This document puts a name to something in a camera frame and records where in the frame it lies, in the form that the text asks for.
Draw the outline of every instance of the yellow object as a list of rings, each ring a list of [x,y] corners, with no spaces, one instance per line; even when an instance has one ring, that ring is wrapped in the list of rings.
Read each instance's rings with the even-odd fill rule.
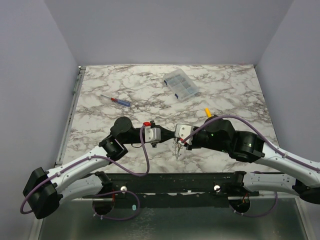
[[[209,111],[209,108],[205,108],[204,111],[205,111],[206,116],[207,116],[208,118],[210,118],[210,117],[211,117],[211,113],[210,113],[210,111]]]

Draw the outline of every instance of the plastic box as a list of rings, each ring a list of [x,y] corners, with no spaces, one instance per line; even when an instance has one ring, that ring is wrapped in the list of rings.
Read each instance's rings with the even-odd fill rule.
[[[199,88],[182,69],[166,74],[163,81],[180,101],[184,101],[199,92]]]

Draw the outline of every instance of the gray wall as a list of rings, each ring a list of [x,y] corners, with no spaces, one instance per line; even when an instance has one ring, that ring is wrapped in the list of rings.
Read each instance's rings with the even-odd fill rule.
[[[320,1],[295,0],[256,72],[281,147],[320,162]],[[320,239],[320,207],[310,216]]]
[[[80,65],[257,64],[292,0],[45,0]]]
[[[53,167],[79,70],[42,0],[2,1],[0,33],[0,236],[23,240],[34,216],[19,213],[22,190]]]

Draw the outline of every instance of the marble tabletop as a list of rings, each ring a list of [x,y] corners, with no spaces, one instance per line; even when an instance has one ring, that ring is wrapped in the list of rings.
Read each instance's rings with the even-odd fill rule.
[[[179,102],[165,86],[163,76],[182,69],[199,87],[199,93]],[[100,94],[131,102],[131,107],[111,102]],[[101,65],[88,66],[83,78],[63,163],[89,150],[110,133],[119,117],[126,116],[133,126],[155,120],[171,131],[176,124],[200,126],[206,120],[204,109],[212,115],[237,115],[252,123],[272,143],[277,143],[253,65]],[[236,130],[250,131],[242,122],[230,120]],[[141,148],[126,145],[128,153],[118,161],[126,168],[143,173],[146,160]],[[205,148],[182,149],[176,160],[173,140],[146,145],[150,173],[201,173],[234,171],[274,171],[255,163],[237,162],[228,154]],[[115,165],[107,173],[123,173]]]

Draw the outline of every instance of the blue screwdriver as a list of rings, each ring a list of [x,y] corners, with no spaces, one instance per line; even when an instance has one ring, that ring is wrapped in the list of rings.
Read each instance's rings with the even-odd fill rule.
[[[115,102],[117,104],[120,104],[120,105],[123,105],[123,106],[126,106],[126,107],[130,108],[130,102],[128,102],[128,101],[119,100],[119,99],[116,99],[116,98],[113,98],[113,97],[110,97],[110,96],[106,96],[106,95],[103,95],[103,94],[101,94],[100,96],[105,97],[107,99],[110,99],[112,102]]]

